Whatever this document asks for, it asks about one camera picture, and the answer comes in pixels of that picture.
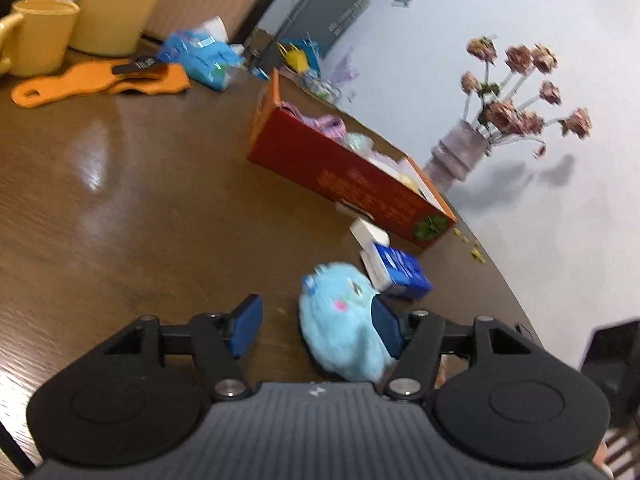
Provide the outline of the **person right hand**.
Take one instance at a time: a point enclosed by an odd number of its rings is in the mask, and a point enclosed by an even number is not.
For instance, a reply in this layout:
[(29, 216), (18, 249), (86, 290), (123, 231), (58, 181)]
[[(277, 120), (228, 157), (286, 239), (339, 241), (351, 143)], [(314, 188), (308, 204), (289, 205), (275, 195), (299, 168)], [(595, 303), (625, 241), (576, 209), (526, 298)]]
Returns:
[(592, 462), (603, 471), (608, 478), (613, 479), (613, 473), (611, 468), (606, 464), (606, 459), (608, 458), (608, 447), (605, 442), (602, 441), (597, 449), (596, 455), (593, 457)]

